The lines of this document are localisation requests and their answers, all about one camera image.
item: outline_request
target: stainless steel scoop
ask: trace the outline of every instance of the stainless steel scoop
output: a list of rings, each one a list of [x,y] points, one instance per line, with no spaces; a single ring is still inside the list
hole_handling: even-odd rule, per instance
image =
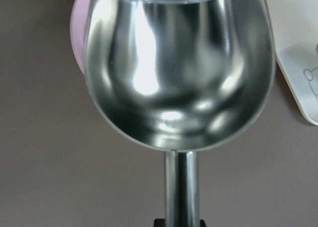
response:
[[[197,227],[197,153],[264,107],[275,56],[264,0],[91,0],[85,76],[119,132],[166,151],[166,226]]]

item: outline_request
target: gray table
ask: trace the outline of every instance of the gray table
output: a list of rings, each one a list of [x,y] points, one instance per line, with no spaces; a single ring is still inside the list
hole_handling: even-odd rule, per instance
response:
[[[113,130],[73,57],[74,0],[0,0],[0,227],[152,227],[163,153]],[[200,153],[208,227],[317,227],[318,127],[278,70],[235,141]]]

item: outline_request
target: pink round object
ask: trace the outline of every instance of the pink round object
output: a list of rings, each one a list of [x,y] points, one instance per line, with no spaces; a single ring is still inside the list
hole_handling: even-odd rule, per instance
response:
[[[83,54],[90,0],[75,0],[71,15],[71,44],[79,68],[84,73]]]

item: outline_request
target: black line drawing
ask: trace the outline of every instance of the black line drawing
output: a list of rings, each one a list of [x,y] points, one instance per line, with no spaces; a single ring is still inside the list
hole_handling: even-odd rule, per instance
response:
[[[318,102],[318,67],[314,68],[312,70],[305,69],[304,70],[304,76],[308,80],[309,86],[313,92],[313,94],[316,97],[316,100]]]

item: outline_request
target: black object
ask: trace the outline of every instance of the black object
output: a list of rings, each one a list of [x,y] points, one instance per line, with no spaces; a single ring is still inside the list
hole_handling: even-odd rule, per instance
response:
[[[154,227],[165,227],[164,219],[155,219]],[[204,220],[200,220],[200,227],[207,227]]]

